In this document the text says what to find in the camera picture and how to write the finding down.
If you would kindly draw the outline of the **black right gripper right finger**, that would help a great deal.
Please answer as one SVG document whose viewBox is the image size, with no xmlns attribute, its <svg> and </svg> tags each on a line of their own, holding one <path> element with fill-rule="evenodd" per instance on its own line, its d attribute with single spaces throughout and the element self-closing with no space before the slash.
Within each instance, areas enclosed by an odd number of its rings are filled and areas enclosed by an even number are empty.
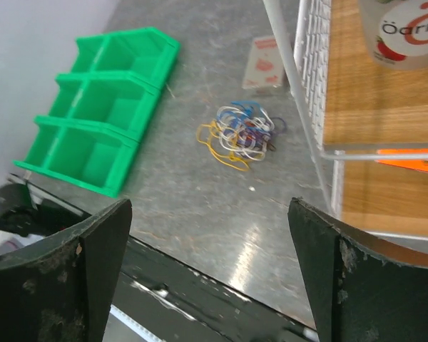
<svg viewBox="0 0 428 342">
<path fill-rule="evenodd" d="M 428 341 L 428 254 L 299 198 L 287 215 L 321 341 Z"/>
</svg>

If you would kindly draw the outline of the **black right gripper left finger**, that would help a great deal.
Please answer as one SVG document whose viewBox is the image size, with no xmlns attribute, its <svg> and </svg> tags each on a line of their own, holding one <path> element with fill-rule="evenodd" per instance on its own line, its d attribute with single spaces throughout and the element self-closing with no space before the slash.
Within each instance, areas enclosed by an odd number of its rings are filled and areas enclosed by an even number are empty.
<svg viewBox="0 0 428 342">
<path fill-rule="evenodd" d="M 0 341 L 102 341 L 131 220 L 122 199 L 0 256 Z"/>
</svg>

